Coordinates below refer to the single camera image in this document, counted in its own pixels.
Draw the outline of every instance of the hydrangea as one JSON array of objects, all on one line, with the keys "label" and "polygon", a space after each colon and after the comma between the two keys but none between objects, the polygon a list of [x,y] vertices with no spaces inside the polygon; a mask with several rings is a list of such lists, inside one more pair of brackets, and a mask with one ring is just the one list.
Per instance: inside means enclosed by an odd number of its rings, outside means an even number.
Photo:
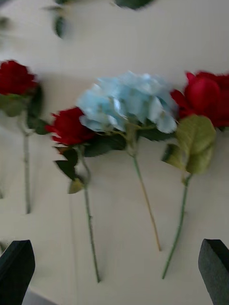
[{"label": "hydrangea", "polygon": [[164,133],[177,128],[177,105],[170,96],[172,88],[162,78],[132,72],[118,77],[100,78],[78,99],[77,107],[85,114],[81,123],[96,132],[113,128],[125,132],[128,121],[155,123]]}]

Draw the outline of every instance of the black object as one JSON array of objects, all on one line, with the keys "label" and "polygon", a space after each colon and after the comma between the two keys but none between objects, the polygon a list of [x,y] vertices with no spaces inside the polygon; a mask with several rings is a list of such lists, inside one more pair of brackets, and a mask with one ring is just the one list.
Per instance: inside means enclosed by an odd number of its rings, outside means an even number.
[{"label": "black object", "polygon": [[204,239],[199,270],[214,305],[229,305],[229,250],[221,240]]},{"label": "black object", "polygon": [[12,242],[0,257],[0,305],[22,304],[34,270],[31,242]]},{"label": "black object", "polygon": [[7,2],[10,2],[11,0],[0,0],[0,6],[2,6],[2,4],[5,4]]}]

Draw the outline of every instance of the flower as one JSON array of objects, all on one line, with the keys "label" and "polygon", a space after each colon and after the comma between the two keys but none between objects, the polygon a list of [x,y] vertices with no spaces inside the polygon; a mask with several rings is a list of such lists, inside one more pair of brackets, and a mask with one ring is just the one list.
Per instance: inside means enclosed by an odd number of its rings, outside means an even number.
[{"label": "flower", "polygon": [[77,106],[85,114],[80,118],[83,125],[97,132],[113,128],[125,132],[128,121],[138,124],[149,119],[161,132],[176,130],[177,105],[169,94],[170,86],[163,79],[129,71],[98,81],[99,84],[94,84],[77,100]]},{"label": "flower", "polygon": [[80,123],[83,112],[78,107],[62,110],[59,114],[53,114],[55,120],[52,125],[46,125],[48,132],[57,136],[52,139],[64,145],[81,144],[93,138],[95,133]]},{"label": "flower", "polygon": [[175,90],[172,98],[179,105],[179,116],[192,114],[208,117],[215,127],[229,126],[229,74],[215,75],[188,72],[184,95]]},{"label": "flower", "polygon": [[0,66],[0,94],[23,95],[37,86],[35,76],[16,61],[4,61]]}]

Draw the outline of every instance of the flower stem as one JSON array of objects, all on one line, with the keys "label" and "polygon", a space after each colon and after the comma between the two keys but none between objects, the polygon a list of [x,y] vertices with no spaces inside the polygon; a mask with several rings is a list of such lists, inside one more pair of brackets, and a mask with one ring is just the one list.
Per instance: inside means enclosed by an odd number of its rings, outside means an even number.
[{"label": "flower stem", "polygon": [[92,255],[93,255],[93,263],[94,263],[94,269],[95,269],[95,275],[97,282],[99,283],[101,281],[100,275],[99,275],[99,269],[98,269],[98,263],[96,258],[96,252],[95,252],[95,242],[94,242],[94,233],[93,233],[93,224],[92,224],[92,216],[91,216],[91,210],[90,210],[90,201],[89,201],[89,195],[88,195],[88,183],[91,178],[91,172],[85,162],[81,147],[78,149],[80,160],[87,171],[87,181],[84,184],[84,197],[85,197],[85,205],[86,205],[86,212],[87,212],[87,220],[88,220],[88,229],[89,229],[89,236],[90,236],[90,244],[92,248]]},{"label": "flower stem", "polygon": [[29,135],[23,133],[24,140],[24,166],[25,166],[25,200],[26,200],[26,214],[31,212],[30,200],[30,160],[29,160]]},{"label": "flower stem", "polygon": [[191,177],[192,177],[192,174],[190,174],[190,175],[184,180],[184,186],[185,186],[185,187],[184,187],[183,200],[182,200],[182,206],[181,206],[181,211],[180,211],[179,225],[178,225],[177,233],[176,233],[176,236],[175,236],[175,239],[174,239],[172,248],[171,248],[171,250],[170,250],[170,253],[169,253],[169,256],[168,256],[168,259],[167,259],[167,262],[166,262],[166,265],[165,265],[165,268],[164,268],[164,271],[163,271],[163,274],[162,274],[162,279],[164,279],[165,276],[166,276],[168,267],[169,267],[170,262],[171,262],[171,259],[172,259],[172,257],[173,257],[173,253],[174,253],[174,251],[175,251],[175,248],[176,248],[176,246],[177,246],[177,243],[178,243],[178,240],[179,240],[179,237],[180,237],[181,229],[182,229],[183,222],[184,222],[185,205],[186,205],[186,200],[187,200],[187,191],[188,191],[189,181],[190,181]]},{"label": "flower stem", "polygon": [[133,156],[133,160],[134,160],[135,169],[136,169],[138,178],[139,178],[140,183],[141,183],[141,187],[142,187],[143,194],[144,194],[144,197],[145,197],[145,200],[146,200],[146,204],[147,204],[147,207],[148,207],[148,210],[149,210],[149,215],[150,215],[151,223],[152,223],[152,226],[153,226],[153,229],[154,229],[154,232],[155,232],[156,244],[157,244],[157,247],[158,247],[159,251],[161,251],[161,246],[160,246],[160,241],[159,241],[159,237],[158,237],[158,233],[157,233],[155,219],[154,219],[151,207],[150,207],[149,198],[148,198],[148,195],[147,195],[147,192],[146,192],[146,187],[144,185],[144,182],[143,182],[143,179],[142,179],[142,175],[141,175],[141,172],[140,172],[140,168],[139,168],[139,165],[138,165],[138,162],[137,162],[137,158],[136,158],[135,155]]},{"label": "flower stem", "polygon": [[4,194],[2,192],[2,190],[0,189],[0,199],[3,199],[4,198]]}]

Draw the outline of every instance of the rose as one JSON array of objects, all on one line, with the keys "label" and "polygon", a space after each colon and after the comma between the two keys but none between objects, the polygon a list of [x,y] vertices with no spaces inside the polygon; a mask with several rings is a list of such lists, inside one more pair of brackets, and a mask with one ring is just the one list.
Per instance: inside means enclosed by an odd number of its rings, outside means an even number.
[{"label": "rose", "polygon": [[23,95],[37,86],[35,76],[16,61],[4,61],[0,66],[0,94]]},{"label": "rose", "polygon": [[215,127],[229,126],[229,74],[187,73],[184,95],[175,90],[172,98],[179,105],[180,118],[192,114],[208,117]]},{"label": "rose", "polygon": [[59,114],[53,114],[55,120],[52,125],[46,125],[48,132],[57,136],[52,139],[64,145],[81,144],[95,136],[95,133],[80,123],[80,117],[84,113],[78,107],[62,110]]}]

